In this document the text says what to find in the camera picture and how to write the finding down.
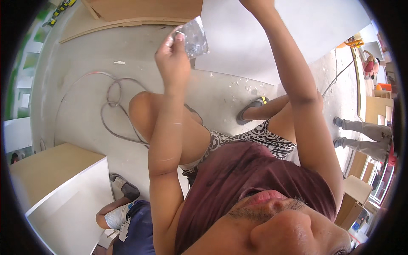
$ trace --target mustache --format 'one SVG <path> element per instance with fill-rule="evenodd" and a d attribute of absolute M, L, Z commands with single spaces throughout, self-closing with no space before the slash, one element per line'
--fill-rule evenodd
<path fill-rule="evenodd" d="M 300 211 L 304 208 L 306 204 L 302 198 L 294 198 L 290 203 L 285 204 L 284 206 L 273 208 L 272 210 L 268 208 L 261 207 L 257 210 L 252 210 L 249 208 L 235 208 L 228 212 L 228 215 L 234 219 L 248 219 L 256 223 L 265 223 L 270 220 L 276 214 L 285 211 L 285 210 L 296 210 Z"/>

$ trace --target gray pants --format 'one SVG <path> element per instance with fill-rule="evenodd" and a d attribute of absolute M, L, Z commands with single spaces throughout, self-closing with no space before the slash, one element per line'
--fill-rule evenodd
<path fill-rule="evenodd" d="M 369 142 L 343 138 L 343 148 L 348 146 L 356 151 L 371 156 L 376 161 L 384 162 L 386 160 L 386 156 L 389 154 L 388 145 L 392 137 L 391 128 L 389 126 L 344 120 L 341 128 L 363 133 L 376 141 Z"/>

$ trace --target hand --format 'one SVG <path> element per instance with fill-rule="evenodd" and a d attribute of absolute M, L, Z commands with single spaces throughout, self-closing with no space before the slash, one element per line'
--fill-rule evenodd
<path fill-rule="evenodd" d="M 275 0 L 239 0 L 241 4 L 253 15 L 259 10 L 274 9 Z"/>
<path fill-rule="evenodd" d="M 164 82 L 165 93 L 184 93 L 190 78 L 190 61 L 184 49 L 184 34 L 173 30 L 155 54 L 155 60 Z"/>

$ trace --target nose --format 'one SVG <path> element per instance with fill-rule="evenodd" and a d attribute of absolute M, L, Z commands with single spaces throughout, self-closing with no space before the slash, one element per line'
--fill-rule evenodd
<path fill-rule="evenodd" d="M 305 246 L 313 244 L 311 219 L 300 211 L 285 210 L 256 226 L 250 239 L 260 254 L 302 254 Z"/>

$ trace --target workshop floor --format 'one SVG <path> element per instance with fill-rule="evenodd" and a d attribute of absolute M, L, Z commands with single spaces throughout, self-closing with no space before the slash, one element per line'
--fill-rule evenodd
<path fill-rule="evenodd" d="M 138 186 L 142 197 L 148 199 L 148 150 L 143 145 L 113 136 L 104 128 L 100 119 L 101 106 L 106 102 L 106 91 L 112 80 L 104 75 L 94 74 L 73 86 L 72 84 L 86 73 L 105 71 L 118 78 L 135 78 L 152 92 L 162 93 L 163 83 L 153 55 L 172 28 L 155 25 L 112 28 L 59 44 L 61 28 L 67 18 L 68 14 L 61 17 L 50 32 L 38 62 L 32 87 L 30 115 L 34 149 L 37 152 L 41 150 L 42 139 L 46 148 L 69 142 L 107 155 L 110 172 L 118 173 Z M 349 48 L 337 50 L 339 72 L 351 60 Z M 114 61 L 124 61 L 125 64 L 113 64 Z M 335 51 L 312 63 L 310 68 L 317 88 L 323 92 L 336 76 Z M 138 85 L 123 82 L 121 104 L 126 111 L 130 99 L 141 91 L 142 88 Z M 239 126 L 235 122 L 235 115 L 251 99 L 260 95 L 273 99 L 283 94 L 281 85 L 273 86 L 230 75 L 192 70 L 186 103 L 201 115 L 208 128 L 239 134 L 260 123 L 251 122 L 246 126 Z M 112 91 L 112 95 L 118 95 L 118 91 Z M 323 112 L 332 138 L 339 135 L 358 137 L 355 132 L 339 131 L 332 123 L 335 116 L 358 120 L 356 111 L 357 84 L 352 64 L 339 76 L 337 83 L 324 98 Z M 104 119 L 114 132 L 136 138 L 120 109 L 108 107 L 105 109 Z M 336 153 L 345 170 L 350 157 L 349 150 L 337 148 Z M 289 159 L 298 161 L 297 154 L 293 153 Z M 188 184 L 181 173 L 180 181 L 186 194 Z"/>

